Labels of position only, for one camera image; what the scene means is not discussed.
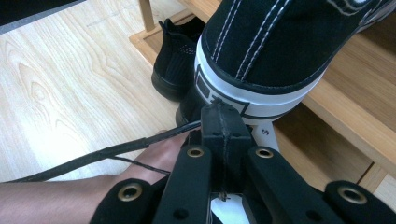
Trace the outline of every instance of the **metal rivet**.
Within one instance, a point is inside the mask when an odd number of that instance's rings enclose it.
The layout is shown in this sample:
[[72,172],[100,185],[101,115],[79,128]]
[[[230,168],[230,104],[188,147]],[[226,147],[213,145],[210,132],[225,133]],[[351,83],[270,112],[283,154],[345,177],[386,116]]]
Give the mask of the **metal rivet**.
[[272,153],[272,151],[270,150],[259,148],[256,150],[256,155],[258,155],[261,158],[269,159],[274,156],[274,153]]
[[143,189],[140,184],[133,183],[129,184],[127,186],[124,186],[122,189],[119,191],[119,199],[123,202],[130,202],[142,194]]
[[367,198],[362,194],[361,192],[349,188],[349,187],[340,187],[338,188],[338,194],[345,200],[347,200],[350,203],[355,203],[355,204],[365,204],[367,203]]
[[190,148],[189,150],[187,150],[187,155],[189,155],[190,157],[198,158],[204,155],[204,151],[198,147]]

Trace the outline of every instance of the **shelf board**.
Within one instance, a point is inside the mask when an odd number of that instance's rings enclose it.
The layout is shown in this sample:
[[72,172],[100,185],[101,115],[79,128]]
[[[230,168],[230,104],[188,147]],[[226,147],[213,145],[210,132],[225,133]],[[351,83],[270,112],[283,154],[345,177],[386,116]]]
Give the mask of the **shelf board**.
[[[179,0],[208,21],[219,0]],[[396,177],[396,14],[354,35],[303,103]]]
[[[171,20],[184,23],[191,17],[191,13],[185,10]],[[130,40],[148,62],[154,64],[163,42],[162,36],[163,32],[157,25],[150,32],[142,31],[131,36]],[[339,179],[359,183],[373,164],[304,105],[277,120],[275,131],[282,155],[317,189],[323,190],[327,183]],[[379,177],[378,181],[368,181],[374,185],[371,191],[381,180]]]

